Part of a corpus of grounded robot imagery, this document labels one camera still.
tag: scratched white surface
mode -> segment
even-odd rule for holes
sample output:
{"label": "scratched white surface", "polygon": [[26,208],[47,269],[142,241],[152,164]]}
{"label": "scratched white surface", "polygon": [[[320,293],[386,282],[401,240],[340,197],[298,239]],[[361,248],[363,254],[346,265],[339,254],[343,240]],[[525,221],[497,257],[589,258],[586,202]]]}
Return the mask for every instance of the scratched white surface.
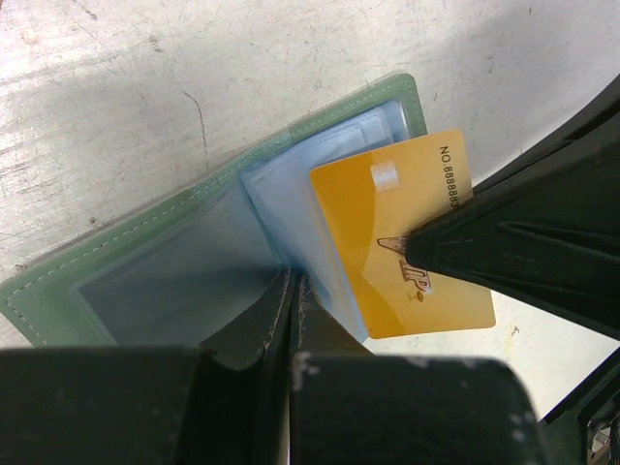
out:
{"label": "scratched white surface", "polygon": [[[620,72],[619,23],[615,0],[4,0],[0,279],[395,71],[481,180]],[[493,329],[369,346],[502,358],[540,414],[616,347],[496,297]]]}

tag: stitched edge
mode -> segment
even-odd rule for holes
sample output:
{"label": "stitched edge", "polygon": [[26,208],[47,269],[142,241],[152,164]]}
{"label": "stitched edge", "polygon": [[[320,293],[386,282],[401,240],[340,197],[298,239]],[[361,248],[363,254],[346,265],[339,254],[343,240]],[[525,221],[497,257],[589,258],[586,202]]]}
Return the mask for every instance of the stitched edge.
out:
{"label": "stitched edge", "polygon": [[[372,97],[375,97],[375,96],[377,96],[377,95],[379,95],[379,94],[383,94],[383,93],[385,93],[386,91],[388,91],[388,90],[389,90],[390,88],[392,88],[392,87],[395,87],[395,86],[397,86],[397,85],[402,85],[402,84],[405,84],[405,85],[407,86],[407,88],[409,89],[409,93],[411,94],[411,96],[412,96],[412,97],[413,97],[413,99],[414,99],[414,113],[416,114],[416,120],[417,120],[417,122],[418,122],[418,128],[419,128],[419,129],[422,129],[422,123],[421,123],[420,113],[419,113],[419,105],[418,105],[418,102],[416,102],[416,93],[414,92],[414,89],[412,88],[412,86],[411,86],[411,84],[410,84],[410,82],[409,82],[408,80],[401,79],[401,80],[398,80],[397,82],[395,82],[395,83],[393,83],[393,84],[388,85],[387,87],[383,87],[382,89],[379,89],[379,90],[377,90],[377,91],[375,91],[375,92],[372,92],[372,93],[370,93],[370,94],[367,94],[367,95],[365,95],[365,96],[363,96],[363,97],[361,97],[361,98],[359,98],[359,99],[357,99],[357,100],[355,100],[355,101],[351,102],[350,104],[348,104],[348,105],[346,105],[346,106],[344,106],[344,107],[342,107],[342,108],[340,108],[340,109],[338,109],[338,110],[336,110],[336,111],[333,111],[333,112],[332,112],[332,113],[330,113],[329,115],[324,116],[323,118],[321,118],[321,119],[319,119],[319,120],[317,120],[317,121],[315,121],[315,122],[313,122],[313,123],[310,123],[310,124],[308,124],[308,125],[306,125],[306,126],[304,126],[304,127],[302,127],[302,128],[299,128],[298,130],[296,130],[296,131],[292,132],[292,133],[291,133],[291,135],[292,135],[292,136],[298,136],[299,134],[301,134],[301,133],[303,133],[303,132],[305,132],[305,131],[307,131],[307,130],[309,130],[309,129],[311,129],[311,128],[313,128],[313,127],[315,127],[315,126],[317,126],[317,125],[319,125],[319,124],[321,124],[321,123],[323,123],[323,122],[325,122],[326,120],[328,120],[328,119],[330,119],[330,118],[332,118],[332,117],[334,117],[334,116],[337,116],[337,115],[339,115],[339,114],[341,114],[341,113],[344,113],[347,109],[351,109],[351,108],[353,108],[353,107],[355,107],[355,106],[359,105],[360,103],[365,102],[366,100],[371,99]],[[182,206],[184,203],[187,203],[188,201],[190,201],[190,200],[194,199],[194,198],[195,198],[195,197],[196,197],[199,193],[204,192],[204,191],[206,191],[207,189],[209,189],[209,187],[210,187],[211,185],[212,185],[212,183],[209,183],[209,184],[207,184],[207,185],[205,185],[205,186],[202,186],[202,187],[199,189],[199,191],[197,191],[196,193],[192,194],[192,195],[191,195],[189,198],[187,198],[186,200],[184,200],[184,201],[180,201],[180,202],[179,202],[179,203],[177,203],[176,205],[173,205],[173,206],[172,206],[171,208],[169,208],[168,210],[164,210],[163,212],[161,212],[161,213],[159,213],[159,214],[157,214],[157,215],[155,215],[155,216],[153,216],[153,217],[149,218],[148,220],[142,221],[139,225],[135,225],[134,227],[130,228],[129,230],[127,230],[127,231],[125,231],[125,232],[122,232],[121,234],[119,234],[119,235],[117,235],[117,236],[113,237],[113,238],[112,238],[112,239],[110,239],[110,240],[107,240],[106,242],[104,242],[104,243],[102,243],[102,244],[98,245],[97,247],[94,247],[94,248],[93,248],[93,249],[91,249],[89,252],[85,252],[85,253],[81,254],[81,256],[75,257],[75,258],[73,258],[73,259],[71,259],[71,260],[69,260],[69,261],[67,261],[67,262],[64,262],[64,263],[62,263],[61,265],[57,266],[55,269],[51,269],[51,270],[50,270],[50,271],[48,271],[47,273],[42,274],[42,275],[40,275],[39,277],[37,277],[36,279],[34,279],[34,280],[32,280],[32,281],[30,281],[30,282],[26,283],[25,285],[21,286],[20,288],[18,288],[18,289],[16,289],[16,290],[14,290],[14,291],[13,291],[13,292],[12,292],[12,293],[11,293],[11,294],[7,297],[7,298],[6,298],[6,300],[5,300],[5,304],[7,305],[7,307],[9,307],[11,310],[13,310],[13,313],[15,313],[15,314],[16,314],[16,315],[17,315],[17,316],[18,316],[18,317],[19,317],[19,318],[20,318],[20,319],[21,319],[24,323],[26,323],[26,324],[28,325],[28,327],[30,327],[30,329],[32,330],[32,332],[33,332],[33,333],[34,333],[34,334],[35,334],[35,335],[36,335],[36,336],[37,336],[37,337],[41,340],[41,342],[43,343],[43,345],[44,345],[44,346],[48,346],[49,344],[48,344],[48,342],[45,340],[45,338],[43,337],[43,335],[42,335],[42,334],[41,334],[41,333],[40,333],[37,329],[35,329],[35,328],[34,328],[34,327],[30,324],[30,322],[28,322],[28,320],[26,320],[26,318],[25,318],[23,315],[20,315],[20,314],[19,314],[19,312],[18,312],[18,310],[17,310],[17,308],[16,308],[14,305],[12,305],[12,304],[11,304],[11,297],[12,297],[13,295],[17,295],[17,294],[19,294],[19,293],[21,293],[21,292],[25,291],[28,287],[30,287],[30,286],[32,286],[33,284],[36,284],[36,283],[38,283],[38,282],[42,281],[43,279],[47,278],[47,277],[48,277],[48,276],[50,276],[50,275],[52,275],[52,274],[56,273],[56,272],[57,272],[57,271],[59,271],[61,268],[64,268],[65,266],[68,266],[68,265],[70,265],[70,264],[74,264],[74,263],[75,263],[75,262],[77,262],[79,259],[84,258],[84,257],[87,257],[87,256],[89,256],[89,255],[92,255],[92,254],[94,254],[95,252],[97,252],[98,250],[103,249],[104,247],[106,247],[106,246],[108,246],[109,244],[111,244],[113,241],[118,240],[118,239],[120,239],[121,237],[123,237],[123,236],[125,236],[125,235],[127,235],[127,234],[129,234],[129,233],[133,233],[134,231],[136,231],[136,230],[138,230],[138,229],[142,228],[143,226],[146,226],[147,224],[151,223],[152,221],[155,221],[155,220],[157,220],[158,218],[160,218],[160,217],[162,217],[162,216],[167,215],[167,214],[168,214],[168,213],[170,213],[171,211],[173,211],[173,210],[177,209],[179,206]]]}

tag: card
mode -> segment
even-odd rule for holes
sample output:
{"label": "card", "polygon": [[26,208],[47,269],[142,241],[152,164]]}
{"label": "card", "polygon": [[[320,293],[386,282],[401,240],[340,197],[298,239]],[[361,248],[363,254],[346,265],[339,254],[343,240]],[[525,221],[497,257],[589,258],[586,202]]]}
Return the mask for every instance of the card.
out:
{"label": "card", "polygon": [[495,325],[488,289],[405,261],[411,230],[472,197],[460,131],[333,162],[310,180],[370,337]]}

